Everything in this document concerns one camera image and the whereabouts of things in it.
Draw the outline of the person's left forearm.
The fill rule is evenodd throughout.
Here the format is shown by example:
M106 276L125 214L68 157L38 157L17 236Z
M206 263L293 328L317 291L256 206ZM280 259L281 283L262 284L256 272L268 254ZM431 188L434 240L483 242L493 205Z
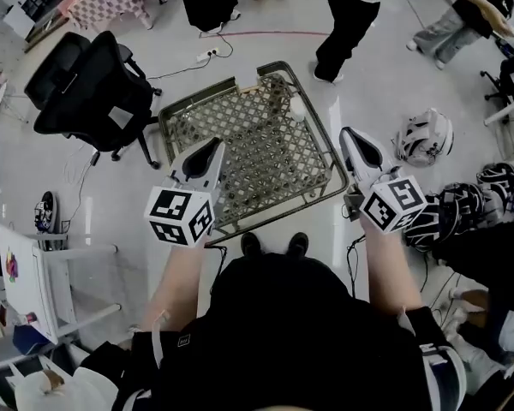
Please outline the person's left forearm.
M140 323L141 331L151 331L161 318L166 318L164 330L180 331L196 318L206 241L205 236L193 248L171 249L159 285Z

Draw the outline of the white paper sheet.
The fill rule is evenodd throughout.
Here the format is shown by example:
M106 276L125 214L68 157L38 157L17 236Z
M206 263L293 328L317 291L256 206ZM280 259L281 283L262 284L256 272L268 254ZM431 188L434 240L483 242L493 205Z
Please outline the white paper sheet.
M113 106L108 113L108 117L121 129L124 129L129 124L133 116L132 113L117 106Z

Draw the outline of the white shelf unit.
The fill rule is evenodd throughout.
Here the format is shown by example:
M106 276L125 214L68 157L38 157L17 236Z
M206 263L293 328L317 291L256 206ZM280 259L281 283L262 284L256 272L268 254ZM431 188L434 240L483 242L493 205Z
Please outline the white shelf unit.
M15 387L27 375L48 370L67 380L88 355L85 349L72 342L42 354L21 355L0 361L0 408L17 410Z

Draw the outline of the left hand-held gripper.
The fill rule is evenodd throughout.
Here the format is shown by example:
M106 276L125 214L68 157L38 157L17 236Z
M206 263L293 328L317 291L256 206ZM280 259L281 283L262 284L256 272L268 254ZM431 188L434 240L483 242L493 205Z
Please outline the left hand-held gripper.
M159 241L195 247L210 232L225 150L218 137L193 144L176 156L164 185L152 188L144 217Z

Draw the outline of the colourful sticker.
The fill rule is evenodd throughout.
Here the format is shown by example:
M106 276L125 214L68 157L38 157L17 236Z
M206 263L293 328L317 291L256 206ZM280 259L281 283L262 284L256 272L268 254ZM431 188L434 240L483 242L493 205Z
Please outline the colourful sticker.
M9 281L11 283L14 283L16 278L18 277L18 264L15 254L12 253L10 250L8 250L6 253L5 268L7 275L9 277Z

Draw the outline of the person's right black shoe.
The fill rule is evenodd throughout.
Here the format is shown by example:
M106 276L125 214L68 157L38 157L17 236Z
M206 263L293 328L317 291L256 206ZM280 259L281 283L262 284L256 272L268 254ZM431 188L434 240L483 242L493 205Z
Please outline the person's right black shoe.
M297 232L291 237L286 254L290 257L300 259L306 256L308 247L308 236L303 232Z

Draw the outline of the person's black shirt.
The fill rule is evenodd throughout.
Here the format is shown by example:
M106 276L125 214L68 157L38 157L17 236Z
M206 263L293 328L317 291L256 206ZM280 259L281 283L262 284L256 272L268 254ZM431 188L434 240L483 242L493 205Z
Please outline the person's black shirt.
M416 337L314 259L231 261L207 312L135 334L112 411L432 411Z

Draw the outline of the person's right forearm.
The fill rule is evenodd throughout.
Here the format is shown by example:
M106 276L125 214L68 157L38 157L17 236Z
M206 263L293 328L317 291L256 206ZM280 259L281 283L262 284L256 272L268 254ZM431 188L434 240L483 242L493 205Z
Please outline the person's right forearm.
M423 307L399 233L381 232L364 215L359 221L365 235L370 303L389 314Z

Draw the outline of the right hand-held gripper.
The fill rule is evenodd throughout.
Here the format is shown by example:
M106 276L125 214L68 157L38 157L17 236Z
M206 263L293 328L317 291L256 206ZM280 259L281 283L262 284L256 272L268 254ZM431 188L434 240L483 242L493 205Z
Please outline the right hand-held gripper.
M426 208L426 197L416 179L405 175L401 166L394 167L378 140L361 130L342 128L339 143L347 171L359 182L344 195L350 220L365 216L376 229L388 234L406 228ZM390 170L367 185L363 182L366 166Z

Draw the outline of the white side table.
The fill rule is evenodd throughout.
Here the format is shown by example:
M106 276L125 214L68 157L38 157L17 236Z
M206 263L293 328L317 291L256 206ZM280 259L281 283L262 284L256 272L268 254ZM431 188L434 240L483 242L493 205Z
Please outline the white side table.
M66 241L66 235L23 235L0 224L0 257L6 301L20 319L35 313L31 326L51 343L121 310L112 303L96 310L75 311L69 279L69 262L79 259L104 259L117 253L114 245L45 251L40 242ZM18 277L9 281L5 268L6 253L15 254Z

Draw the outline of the white and navy bag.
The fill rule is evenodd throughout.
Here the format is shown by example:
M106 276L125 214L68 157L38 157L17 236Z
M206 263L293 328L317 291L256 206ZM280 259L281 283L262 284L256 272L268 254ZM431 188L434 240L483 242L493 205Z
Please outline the white and navy bag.
M463 362L450 345L420 346L432 411L458 411L467 391Z

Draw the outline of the black and white headset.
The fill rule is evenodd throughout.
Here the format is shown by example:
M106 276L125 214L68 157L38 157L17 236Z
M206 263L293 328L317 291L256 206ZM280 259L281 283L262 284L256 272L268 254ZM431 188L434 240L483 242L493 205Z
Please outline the black and white headset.
M53 233L57 220L57 197L46 191L34 208L34 224L39 233Z

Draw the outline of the black mesh office chair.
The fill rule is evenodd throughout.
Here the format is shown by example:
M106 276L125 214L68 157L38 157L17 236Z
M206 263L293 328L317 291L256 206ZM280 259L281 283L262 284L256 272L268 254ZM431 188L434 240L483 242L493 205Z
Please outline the black mesh office chair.
M94 40L77 33L65 33L26 84L25 95L39 114L33 129L38 134L61 134L108 152L119 160L119 152L139 142L146 162L152 160L144 130L157 123L152 102L161 89L147 80L133 59L133 52L117 42L110 31ZM124 128L109 117L113 106L134 116Z

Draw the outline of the person's left black shoe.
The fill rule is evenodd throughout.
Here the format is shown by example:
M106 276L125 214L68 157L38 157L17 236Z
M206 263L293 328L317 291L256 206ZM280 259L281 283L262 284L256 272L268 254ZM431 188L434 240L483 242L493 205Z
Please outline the person's left black shoe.
M252 233L244 233L241 237L241 250L244 257L258 257L263 254L260 240Z

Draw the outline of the person's black shoe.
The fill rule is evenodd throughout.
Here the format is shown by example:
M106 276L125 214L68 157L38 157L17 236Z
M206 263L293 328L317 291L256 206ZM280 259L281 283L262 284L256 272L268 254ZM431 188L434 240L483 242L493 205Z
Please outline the person's black shoe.
M297 232L291 237L286 254L290 257L300 259L306 256L308 247L308 236L303 232Z
M258 257L263 254L260 240L252 233L244 233L241 237L241 250L244 257Z

